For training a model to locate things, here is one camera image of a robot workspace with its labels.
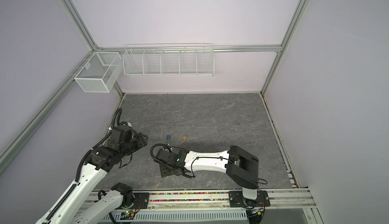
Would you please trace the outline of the blue padlock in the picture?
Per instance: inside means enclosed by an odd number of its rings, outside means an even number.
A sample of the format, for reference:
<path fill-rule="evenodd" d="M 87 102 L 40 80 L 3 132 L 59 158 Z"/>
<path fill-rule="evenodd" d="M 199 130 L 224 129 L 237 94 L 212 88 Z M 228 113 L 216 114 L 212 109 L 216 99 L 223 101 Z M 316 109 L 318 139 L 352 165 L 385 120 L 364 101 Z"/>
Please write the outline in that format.
<path fill-rule="evenodd" d="M 173 132 L 170 132 L 168 135 L 166 135 L 167 142 L 171 142 L 173 137 Z"/>

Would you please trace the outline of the small brass padlock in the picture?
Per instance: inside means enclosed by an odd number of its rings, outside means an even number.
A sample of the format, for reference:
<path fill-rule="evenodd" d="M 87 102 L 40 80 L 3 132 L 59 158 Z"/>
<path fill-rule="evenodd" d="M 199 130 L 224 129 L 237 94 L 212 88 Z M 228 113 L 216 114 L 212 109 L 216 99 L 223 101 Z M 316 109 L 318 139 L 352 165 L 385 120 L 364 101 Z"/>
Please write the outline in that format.
<path fill-rule="evenodd" d="M 188 133 L 186 133 L 183 137 L 182 137 L 182 140 L 185 142 L 185 141 L 187 141 L 187 139 L 188 139 Z"/>

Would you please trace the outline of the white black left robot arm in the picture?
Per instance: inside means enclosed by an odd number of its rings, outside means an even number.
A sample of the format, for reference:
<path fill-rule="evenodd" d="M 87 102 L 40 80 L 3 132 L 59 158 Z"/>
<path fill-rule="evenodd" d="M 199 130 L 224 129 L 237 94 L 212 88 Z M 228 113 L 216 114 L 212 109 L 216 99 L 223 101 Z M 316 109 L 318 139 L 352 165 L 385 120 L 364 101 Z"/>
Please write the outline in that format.
<path fill-rule="evenodd" d="M 121 121 L 122 108 L 112 118 L 108 133 L 88 150 L 80 161 L 75 179 L 56 203 L 37 220 L 38 224 L 97 224 L 117 208 L 132 209 L 132 187 L 117 183 L 108 192 L 100 191 L 98 201 L 79 213 L 83 203 L 115 165 L 147 145 L 148 136 L 137 133 L 129 122 Z"/>

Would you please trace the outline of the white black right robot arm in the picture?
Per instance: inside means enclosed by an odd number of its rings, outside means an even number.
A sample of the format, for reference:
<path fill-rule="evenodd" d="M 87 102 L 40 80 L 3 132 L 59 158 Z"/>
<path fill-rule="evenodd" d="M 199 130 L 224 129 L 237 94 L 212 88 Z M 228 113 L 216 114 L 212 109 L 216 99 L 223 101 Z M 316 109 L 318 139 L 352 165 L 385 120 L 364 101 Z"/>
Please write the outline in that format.
<path fill-rule="evenodd" d="M 258 177 L 259 159 L 238 146 L 216 153 L 199 153 L 180 148 L 173 152 L 169 144 L 155 144 L 150 149 L 154 162 L 160 166 L 161 177 L 196 177 L 197 171 L 225 173 L 242 188 L 238 196 L 230 197 L 232 207 L 254 209 L 270 205 L 266 195 L 258 187 L 267 185 L 267 181 Z"/>

